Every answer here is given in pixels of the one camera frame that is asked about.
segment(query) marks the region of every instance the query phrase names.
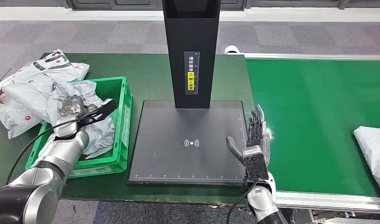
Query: package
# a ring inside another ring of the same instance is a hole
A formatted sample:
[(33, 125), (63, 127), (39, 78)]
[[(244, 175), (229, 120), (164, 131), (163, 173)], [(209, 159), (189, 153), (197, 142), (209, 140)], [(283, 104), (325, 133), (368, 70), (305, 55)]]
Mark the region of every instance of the package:
[(45, 74), (58, 82), (71, 82), (83, 80), (89, 68), (87, 64), (70, 63), (65, 54), (58, 49), (43, 59), (27, 63), (15, 76), (24, 78), (34, 74)]
[(380, 128), (360, 126), (353, 133), (380, 187)]
[[(5, 81), (11, 80), (9, 77), (1, 83), (3, 85)], [(12, 139), (40, 124), (43, 120), (7, 96), (1, 89), (2, 85), (0, 85), (0, 121), (8, 131), (8, 138)]]
[[(62, 113), (63, 101), (73, 96), (81, 96), (83, 105), (88, 111), (101, 107), (102, 100), (95, 94), (97, 84), (91, 81), (57, 84), (48, 99), (47, 115), (51, 124), (56, 124)], [(113, 120), (107, 117), (85, 127), (89, 136), (89, 144), (83, 151), (83, 158), (97, 157), (113, 148), (115, 127)]]
[(41, 118), (48, 121), (46, 106), (53, 84), (83, 80), (89, 67), (70, 63), (58, 49), (0, 82), (0, 120), (9, 139), (39, 124)]

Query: green plastic crate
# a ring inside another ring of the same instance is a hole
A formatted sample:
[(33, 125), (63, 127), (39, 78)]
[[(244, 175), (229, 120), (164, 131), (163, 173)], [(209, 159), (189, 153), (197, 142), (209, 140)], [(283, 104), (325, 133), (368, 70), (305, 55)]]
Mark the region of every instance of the green plastic crate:
[[(113, 98), (118, 105), (118, 108), (110, 115), (116, 127), (113, 149), (92, 159), (79, 159), (69, 178), (119, 173), (127, 168), (132, 106), (132, 93), (129, 90), (127, 80), (125, 77), (111, 77), (90, 79), (89, 81), (97, 83), (96, 93), (98, 97), (102, 100)], [(51, 125), (44, 122), (39, 133), (49, 127)], [(46, 133), (35, 142), (25, 165), (26, 169), (35, 162), (40, 150), (52, 133), (52, 131)]]

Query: yellow label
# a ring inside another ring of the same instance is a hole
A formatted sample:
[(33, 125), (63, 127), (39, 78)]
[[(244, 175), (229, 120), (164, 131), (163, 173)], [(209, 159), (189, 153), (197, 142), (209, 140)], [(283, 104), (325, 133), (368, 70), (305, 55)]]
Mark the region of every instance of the yellow label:
[(187, 90), (194, 90), (194, 72), (187, 72)]

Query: robotic arm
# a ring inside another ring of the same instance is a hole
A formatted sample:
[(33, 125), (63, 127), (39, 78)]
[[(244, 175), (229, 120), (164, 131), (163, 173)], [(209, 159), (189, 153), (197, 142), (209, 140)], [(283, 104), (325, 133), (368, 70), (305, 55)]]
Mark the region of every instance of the robotic arm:
[(115, 109), (114, 100), (107, 99), (91, 113), (79, 116), (76, 111), (59, 119), (57, 125), (69, 124), (55, 128), (31, 168), (0, 188), (0, 224), (51, 223), (68, 175), (88, 146), (82, 127), (104, 120)]
[(245, 188), (248, 208), (257, 224), (287, 224), (275, 205), (275, 181), (267, 170), (270, 153), (270, 136), (267, 132), (264, 112), (256, 105), (249, 118), (248, 141), (241, 149), (232, 137), (226, 138), (227, 147), (246, 168)]

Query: black cable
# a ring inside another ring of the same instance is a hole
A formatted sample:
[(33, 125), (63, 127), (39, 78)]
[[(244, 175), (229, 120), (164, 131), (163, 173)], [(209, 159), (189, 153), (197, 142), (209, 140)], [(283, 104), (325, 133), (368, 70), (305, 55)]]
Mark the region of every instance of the black cable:
[(17, 160), (15, 161), (14, 165), (11, 167), (11, 170), (10, 170), (10, 173), (8, 174), (7, 176), (7, 180), (5, 182), (5, 186), (8, 185), (8, 182), (10, 181), (10, 178), (11, 178), (11, 175), (13, 174), (14, 172), (14, 169), (15, 167), (17, 166), (18, 162), (20, 161), (21, 157), (24, 155), (24, 153), (26, 152), (26, 150), (38, 139), (40, 138), (42, 135), (44, 135), (45, 133), (51, 131), (52, 129), (54, 128), (57, 128), (57, 127), (60, 127), (62, 125), (66, 125), (66, 124), (69, 124), (69, 123), (73, 123), (73, 122), (77, 122), (77, 121), (80, 121), (80, 120), (85, 120), (85, 119), (89, 119), (87, 117), (85, 118), (78, 118), (78, 119), (74, 119), (74, 120), (69, 120), (69, 121), (66, 121), (66, 122), (63, 122), (59, 125), (55, 125), (53, 127), (50, 127), (50, 128), (47, 128), (44, 132), (40, 133), (39, 135), (37, 135), (35, 138), (33, 138), (26, 146), (25, 148), (22, 150), (22, 152), (20, 153), (20, 155), (17, 157)]
[(240, 197), (238, 198), (238, 200), (236, 202), (234, 202), (234, 204), (232, 204), (232, 206), (230, 207), (230, 209), (228, 210), (228, 213), (227, 213), (227, 220), (226, 220), (226, 224), (229, 224), (230, 222), (230, 215), (231, 215), (231, 212), (232, 210), (235, 208), (235, 206), (237, 206), (237, 204), (242, 200), (244, 199), (244, 197), (249, 194), (249, 192), (251, 192), (251, 190), (253, 189), (253, 187), (256, 185), (256, 182), (254, 182), (252, 184), (252, 186)]

